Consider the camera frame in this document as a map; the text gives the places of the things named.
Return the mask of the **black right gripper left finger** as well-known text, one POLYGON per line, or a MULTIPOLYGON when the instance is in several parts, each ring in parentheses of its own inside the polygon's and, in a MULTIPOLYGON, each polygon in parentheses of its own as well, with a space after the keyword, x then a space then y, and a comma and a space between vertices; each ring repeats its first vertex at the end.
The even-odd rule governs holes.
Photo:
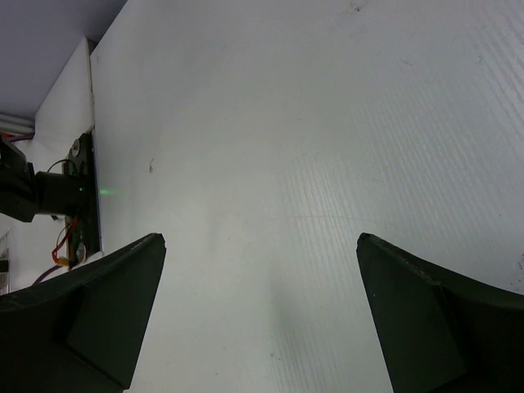
POLYGON ((3 392, 130 388, 165 262, 151 233, 1 297, 3 392))

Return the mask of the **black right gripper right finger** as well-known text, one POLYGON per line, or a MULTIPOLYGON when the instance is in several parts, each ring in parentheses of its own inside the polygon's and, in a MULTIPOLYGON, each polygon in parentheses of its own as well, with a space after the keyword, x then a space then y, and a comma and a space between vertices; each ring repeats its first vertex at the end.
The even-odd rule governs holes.
POLYGON ((360 235, 359 271, 395 392, 521 392, 523 296, 360 235))

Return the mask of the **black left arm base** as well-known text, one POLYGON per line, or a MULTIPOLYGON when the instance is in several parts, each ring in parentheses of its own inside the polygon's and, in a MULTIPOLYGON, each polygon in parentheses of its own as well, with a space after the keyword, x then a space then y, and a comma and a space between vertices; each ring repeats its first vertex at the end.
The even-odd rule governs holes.
POLYGON ((80 135, 60 164, 61 174, 75 181, 79 202, 65 215, 51 256, 56 265, 72 269, 102 250, 93 134, 80 135))

